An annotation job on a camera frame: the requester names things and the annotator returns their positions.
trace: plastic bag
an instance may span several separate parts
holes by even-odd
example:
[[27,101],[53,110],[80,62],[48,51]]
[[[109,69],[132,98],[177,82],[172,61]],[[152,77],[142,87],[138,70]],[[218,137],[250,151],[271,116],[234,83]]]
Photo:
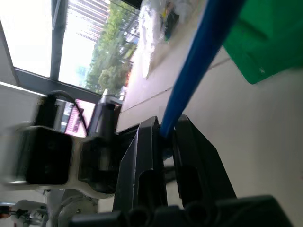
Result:
[[139,14],[142,75],[146,78],[157,45],[171,39],[179,23],[185,23],[194,11],[196,0],[143,0]]

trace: hole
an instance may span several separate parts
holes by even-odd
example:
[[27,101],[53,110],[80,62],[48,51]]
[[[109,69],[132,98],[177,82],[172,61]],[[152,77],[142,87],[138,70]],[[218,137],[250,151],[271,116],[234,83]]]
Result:
[[189,221],[194,224],[203,224],[207,219],[206,209],[199,203],[190,204],[185,209]]
[[176,175],[183,207],[192,202],[201,201],[203,192],[197,169],[192,166],[182,166],[176,169]]
[[149,215],[144,209],[138,208],[131,211],[129,221],[133,227],[145,226],[148,224]]
[[147,170],[139,177],[139,206],[150,210],[166,204],[165,183],[163,175],[154,170]]

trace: white floor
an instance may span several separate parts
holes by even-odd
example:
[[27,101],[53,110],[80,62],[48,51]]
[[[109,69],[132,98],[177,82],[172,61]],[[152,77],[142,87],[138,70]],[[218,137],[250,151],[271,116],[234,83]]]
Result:
[[[165,73],[144,83],[149,80],[154,87],[171,81]],[[251,85],[224,59],[207,72],[184,111],[217,148],[237,196],[275,196],[295,226],[303,224],[302,87],[303,70]],[[161,121],[170,93],[146,94],[144,101],[133,95],[130,105],[127,97],[118,130],[154,115]],[[174,199],[179,203],[177,192]]]

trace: black cable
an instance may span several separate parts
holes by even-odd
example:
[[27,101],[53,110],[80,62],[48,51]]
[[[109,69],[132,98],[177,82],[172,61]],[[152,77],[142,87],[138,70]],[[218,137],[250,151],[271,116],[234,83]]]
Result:
[[84,120],[83,114],[82,114],[82,112],[81,112],[81,110],[80,110],[78,104],[76,103],[76,100],[75,100],[72,96],[70,96],[70,94],[68,94],[67,92],[62,91],[62,90],[52,91],[52,92],[48,95],[48,97],[50,97],[50,96],[54,96],[54,97],[56,97],[56,98],[62,96],[62,97],[64,97],[64,98],[66,98],[69,102],[74,103],[74,106],[76,106],[76,108],[77,108],[77,110],[78,110],[78,112],[79,112],[80,120],[81,120],[82,123],[83,123],[83,126],[84,126],[84,128],[85,128],[85,132],[86,132],[86,136],[87,136],[87,135],[89,134],[89,130],[88,130],[88,128],[87,128],[87,124],[86,124],[86,122],[85,122],[85,120]]
[[125,95],[103,95],[103,96],[116,97],[116,96],[125,96]]

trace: window frame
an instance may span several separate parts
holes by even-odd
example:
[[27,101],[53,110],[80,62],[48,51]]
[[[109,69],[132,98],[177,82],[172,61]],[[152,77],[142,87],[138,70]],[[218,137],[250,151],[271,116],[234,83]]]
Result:
[[[142,0],[122,0],[123,2],[140,9]],[[91,92],[85,88],[77,87],[71,84],[59,81],[59,71],[61,65],[62,48],[64,31],[66,27],[67,6],[68,0],[52,0],[52,56],[51,56],[51,74],[50,77],[43,77],[41,75],[22,70],[14,67],[12,64],[13,73],[17,86],[27,90],[31,90],[43,95],[47,95],[54,90],[64,90],[68,92],[73,98],[83,101],[98,103],[102,95]]]

